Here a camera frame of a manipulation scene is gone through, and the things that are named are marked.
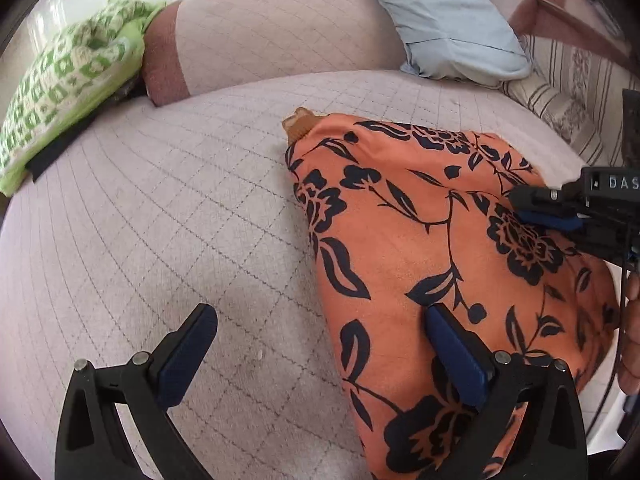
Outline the person right hand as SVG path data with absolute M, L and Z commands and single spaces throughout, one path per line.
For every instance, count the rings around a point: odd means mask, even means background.
M 620 329 L 620 358 L 617 379 L 626 396 L 636 396 L 640 386 L 640 300 L 639 274 L 633 273 L 626 285 L 627 303 Z

